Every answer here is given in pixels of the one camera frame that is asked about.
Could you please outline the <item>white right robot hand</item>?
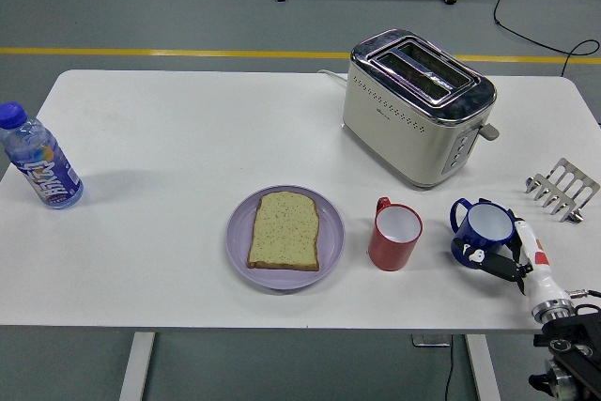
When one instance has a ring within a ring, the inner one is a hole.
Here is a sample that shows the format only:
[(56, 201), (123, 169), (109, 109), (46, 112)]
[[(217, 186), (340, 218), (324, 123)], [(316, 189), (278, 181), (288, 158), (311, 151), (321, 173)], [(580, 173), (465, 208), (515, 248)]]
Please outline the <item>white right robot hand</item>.
[(516, 283), (529, 300), (534, 320), (546, 324), (550, 320), (575, 314), (570, 295), (553, 279), (547, 255), (532, 227), (522, 218), (514, 220), (516, 232), (505, 244), (512, 256), (485, 251), (465, 239), (454, 238), (452, 249), (477, 270)]

